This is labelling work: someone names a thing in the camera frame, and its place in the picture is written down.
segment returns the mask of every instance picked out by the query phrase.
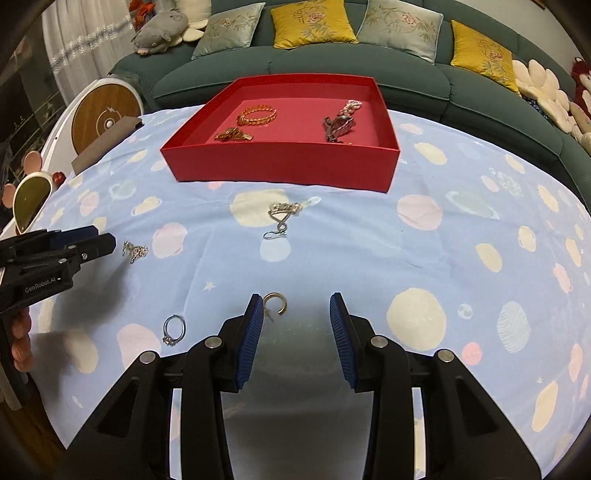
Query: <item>yellow lens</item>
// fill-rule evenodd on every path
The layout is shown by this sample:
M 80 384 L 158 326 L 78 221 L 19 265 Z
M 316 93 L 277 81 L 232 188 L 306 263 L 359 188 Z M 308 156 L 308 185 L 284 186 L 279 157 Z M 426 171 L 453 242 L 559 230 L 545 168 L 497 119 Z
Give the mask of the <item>yellow lens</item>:
M 17 229 L 21 233 L 31 225 L 50 193 L 51 186 L 44 177 L 31 177 L 19 186 L 12 212 Z

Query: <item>bed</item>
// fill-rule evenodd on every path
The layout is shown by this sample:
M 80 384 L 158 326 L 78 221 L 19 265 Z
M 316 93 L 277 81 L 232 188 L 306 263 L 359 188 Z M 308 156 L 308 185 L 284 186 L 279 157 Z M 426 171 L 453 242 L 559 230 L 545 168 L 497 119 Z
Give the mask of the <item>bed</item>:
M 241 314 L 252 293 L 277 291 L 287 312 L 265 321 L 245 389 L 223 397 L 234 473 L 361 478 L 371 396 L 342 377 L 328 317 L 339 291 L 377 334 L 410 351 L 456 352 L 547 474 L 591 412 L 591 219 L 576 196 L 495 145 L 394 111 L 401 157 L 387 194 L 177 183 L 160 147 L 198 108 L 145 115 L 97 165 L 70 175 L 35 224 L 94 224 L 118 240 L 73 289 L 31 309 L 33 377 L 64 444 L 142 351 L 184 352 Z M 265 240 L 272 202 L 303 209 L 285 238 Z M 130 264 L 125 240 L 148 255 Z M 170 347 L 162 328 L 173 314 L 187 333 Z M 417 395 L 415 406 L 421 478 Z M 173 478 L 179 411 L 176 395 Z

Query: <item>green sofa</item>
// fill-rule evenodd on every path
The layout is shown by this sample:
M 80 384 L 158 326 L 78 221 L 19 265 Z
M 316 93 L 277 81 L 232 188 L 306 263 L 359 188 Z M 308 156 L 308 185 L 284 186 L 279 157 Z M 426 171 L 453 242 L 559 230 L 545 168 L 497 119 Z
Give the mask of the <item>green sofa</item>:
M 551 69 L 561 88 L 574 97 L 575 82 L 550 56 L 493 18 L 455 0 L 406 0 L 441 12 L 435 65 L 391 48 L 366 44 L 324 43 L 293 50 L 273 48 L 270 10 L 285 0 L 268 0 L 249 48 L 229 50 L 191 61 L 195 44 L 165 54 L 130 55 L 112 74 L 134 85 L 148 110 L 207 102 L 239 77 L 273 73 L 347 73 L 375 78 L 391 109 L 413 113 L 490 141 L 544 170 L 591 206 L 591 158 L 569 135 L 548 123 L 524 100 L 497 83 L 450 64 L 451 20 L 494 39 L 514 58 L 536 59 Z M 252 0 L 213 0 L 213 13 Z M 354 31 L 361 26 L 366 0 L 345 2 Z

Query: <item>red tray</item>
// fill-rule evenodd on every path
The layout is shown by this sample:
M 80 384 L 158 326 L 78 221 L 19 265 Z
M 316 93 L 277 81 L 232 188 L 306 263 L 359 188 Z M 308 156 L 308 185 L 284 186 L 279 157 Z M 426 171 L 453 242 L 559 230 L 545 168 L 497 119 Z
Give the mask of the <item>red tray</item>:
M 328 143 L 323 120 L 347 100 L 363 102 L 357 125 Z M 271 105 L 277 118 L 240 127 L 250 142 L 218 142 L 236 117 Z M 254 113 L 264 116 L 265 112 Z M 333 74 L 281 74 L 241 78 L 193 115 L 161 149 L 178 181 L 268 181 L 387 192 L 400 150 L 384 99 L 373 78 Z

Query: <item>stuffed animal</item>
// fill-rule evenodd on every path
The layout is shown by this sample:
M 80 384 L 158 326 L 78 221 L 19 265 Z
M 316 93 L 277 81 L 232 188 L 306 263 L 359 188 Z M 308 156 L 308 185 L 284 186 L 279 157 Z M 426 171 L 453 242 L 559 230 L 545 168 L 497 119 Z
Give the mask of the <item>stuffed animal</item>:
M 569 120 L 569 97 L 560 90 L 556 75 L 535 60 L 530 60 L 528 67 L 513 60 L 513 70 L 522 96 L 536 100 L 558 128 L 566 134 L 571 133 L 573 121 Z
M 131 0 L 129 13 L 133 17 L 135 31 L 139 31 L 154 16 L 154 7 L 153 3 Z
M 591 155 L 591 119 L 560 90 L 556 75 L 535 60 L 530 60 L 528 67 L 513 60 L 513 70 L 521 95 L 536 100 L 552 122 L 564 133 L 570 134 Z
M 589 116 L 589 112 L 591 112 L 591 67 L 582 58 L 577 57 L 574 60 L 571 76 L 577 84 L 574 102 L 583 109 L 585 115 Z
M 183 33 L 183 41 L 196 41 L 203 36 L 209 17 L 212 16 L 212 0 L 176 0 L 177 8 L 187 15 L 189 27 Z
M 164 10 L 146 23 L 132 41 L 138 55 L 164 53 L 168 47 L 183 41 L 182 33 L 189 26 L 187 15 L 172 9 Z

